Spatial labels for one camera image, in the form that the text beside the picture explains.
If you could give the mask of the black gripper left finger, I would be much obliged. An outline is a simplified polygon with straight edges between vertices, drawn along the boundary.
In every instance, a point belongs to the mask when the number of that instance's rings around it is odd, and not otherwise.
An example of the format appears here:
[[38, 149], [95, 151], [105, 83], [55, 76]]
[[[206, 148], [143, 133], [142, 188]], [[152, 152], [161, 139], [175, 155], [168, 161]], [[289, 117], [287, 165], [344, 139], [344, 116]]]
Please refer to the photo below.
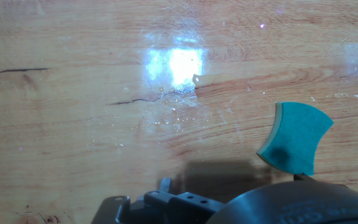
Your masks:
[[193, 193], [174, 194], [172, 179], [163, 178], [159, 188], [139, 197], [130, 208], [134, 223], [206, 223], [224, 204]]

